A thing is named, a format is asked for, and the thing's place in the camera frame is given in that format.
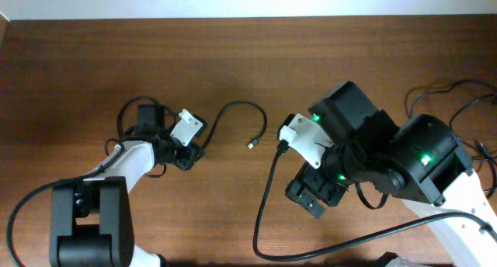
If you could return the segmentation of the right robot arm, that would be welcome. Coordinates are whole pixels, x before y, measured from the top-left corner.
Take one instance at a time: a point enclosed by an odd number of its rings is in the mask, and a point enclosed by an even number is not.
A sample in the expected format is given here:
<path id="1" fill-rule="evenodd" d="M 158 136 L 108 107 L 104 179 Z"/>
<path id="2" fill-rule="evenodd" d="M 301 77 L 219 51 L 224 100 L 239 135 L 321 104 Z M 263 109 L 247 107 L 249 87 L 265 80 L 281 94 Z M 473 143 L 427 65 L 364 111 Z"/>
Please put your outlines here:
<path id="1" fill-rule="evenodd" d="M 288 199 L 318 218 L 350 186 L 369 182 L 427 220 L 456 265 L 496 264 L 495 212 L 449 126 L 426 114 L 398 126 L 351 81 L 308 112 L 289 115 L 278 132 L 304 159 Z"/>

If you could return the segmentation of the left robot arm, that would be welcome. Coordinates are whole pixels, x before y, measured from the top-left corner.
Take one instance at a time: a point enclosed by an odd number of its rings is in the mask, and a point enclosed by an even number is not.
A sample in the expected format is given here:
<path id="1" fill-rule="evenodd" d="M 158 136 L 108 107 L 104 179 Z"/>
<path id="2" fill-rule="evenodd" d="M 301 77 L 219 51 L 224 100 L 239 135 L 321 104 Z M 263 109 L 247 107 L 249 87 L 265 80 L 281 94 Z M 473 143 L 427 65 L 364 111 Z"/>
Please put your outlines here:
<path id="1" fill-rule="evenodd" d="M 203 156 L 193 143 L 206 122 L 188 110 L 165 127 L 165 107 L 141 104 L 137 122 L 95 175 L 55 186 L 51 197 L 49 260 L 52 266 L 164 266 L 134 239 L 129 193 L 156 165 L 191 169 Z"/>

